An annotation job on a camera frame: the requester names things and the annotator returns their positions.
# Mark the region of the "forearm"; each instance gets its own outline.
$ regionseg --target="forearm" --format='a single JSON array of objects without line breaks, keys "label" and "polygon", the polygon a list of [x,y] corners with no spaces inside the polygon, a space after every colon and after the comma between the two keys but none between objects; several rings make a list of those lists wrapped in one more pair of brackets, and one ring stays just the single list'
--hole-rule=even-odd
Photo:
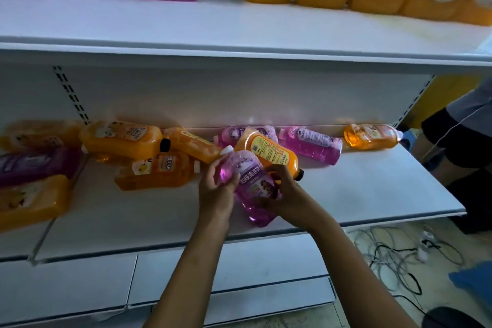
[{"label": "forearm", "polygon": [[352,328],[416,327],[329,214],[310,233]]},{"label": "forearm", "polygon": [[228,220],[198,220],[176,269],[144,328],[203,326]]}]

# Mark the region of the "black bottle cap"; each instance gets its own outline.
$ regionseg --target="black bottle cap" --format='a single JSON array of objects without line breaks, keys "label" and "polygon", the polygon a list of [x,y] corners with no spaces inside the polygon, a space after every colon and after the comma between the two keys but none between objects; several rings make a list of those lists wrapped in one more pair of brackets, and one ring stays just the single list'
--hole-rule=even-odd
[{"label": "black bottle cap", "polygon": [[169,149],[171,149],[171,141],[169,139],[162,139],[160,141],[159,149],[161,152],[169,152]]},{"label": "black bottle cap", "polygon": [[296,182],[298,182],[299,180],[301,180],[304,176],[304,170],[302,169],[299,169],[298,172],[297,172],[297,176],[294,178],[294,180]]}]

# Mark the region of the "white bottle cap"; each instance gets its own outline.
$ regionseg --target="white bottle cap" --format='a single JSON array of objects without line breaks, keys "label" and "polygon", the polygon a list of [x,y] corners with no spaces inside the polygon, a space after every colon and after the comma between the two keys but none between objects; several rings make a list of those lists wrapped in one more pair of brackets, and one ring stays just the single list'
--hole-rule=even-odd
[{"label": "white bottle cap", "polygon": [[222,152],[220,152],[220,155],[224,156],[225,154],[229,154],[231,152],[234,152],[234,147],[232,145],[228,145],[222,150]]}]

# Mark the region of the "tile floor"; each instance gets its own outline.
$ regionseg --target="tile floor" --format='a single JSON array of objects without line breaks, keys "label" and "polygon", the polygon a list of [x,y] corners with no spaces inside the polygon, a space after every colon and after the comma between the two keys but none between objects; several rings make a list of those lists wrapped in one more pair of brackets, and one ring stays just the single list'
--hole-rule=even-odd
[{"label": "tile floor", "polygon": [[[458,228],[446,218],[432,219],[395,225],[389,229],[395,240],[397,248],[413,247],[419,241],[423,226],[431,226],[434,235],[456,247],[465,259],[463,267],[469,268],[475,264],[492,260],[492,232],[478,235],[464,235]],[[389,243],[389,235],[382,229],[374,229],[380,241]],[[349,233],[352,240],[357,234]],[[357,238],[357,243],[362,252],[366,251],[368,240],[365,236]],[[452,250],[442,249],[450,258],[458,260],[456,253]],[[421,296],[413,296],[406,289],[400,287],[392,294],[402,294],[420,305],[424,311],[437,306],[449,306],[457,308],[478,320],[486,328],[492,328],[492,313],[479,305],[471,296],[456,287],[449,280],[448,274],[462,267],[446,260],[436,249],[431,250],[428,262],[409,266],[422,287]],[[390,272],[381,272],[383,282],[391,289],[396,287],[395,276]],[[413,305],[404,299],[397,299],[407,313],[420,326],[423,315]],[[340,302],[335,304],[316,307],[307,310],[295,311],[275,315],[267,318],[249,320],[230,325],[224,328],[341,328],[349,327],[347,318],[341,308]]]}]

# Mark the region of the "black shorts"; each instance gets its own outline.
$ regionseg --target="black shorts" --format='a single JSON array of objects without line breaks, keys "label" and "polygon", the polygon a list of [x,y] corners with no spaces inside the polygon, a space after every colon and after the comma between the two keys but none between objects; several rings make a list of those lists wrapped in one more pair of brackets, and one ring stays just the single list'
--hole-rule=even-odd
[{"label": "black shorts", "polygon": [[[444,108],[422,122],[422,131],[432,144],[436,144],[456,125],[458,122]],[[462,168],[481,169],[492,162],[492,138],[463,125],[454,127],[437,146],[445,148],[448,160]]]}]

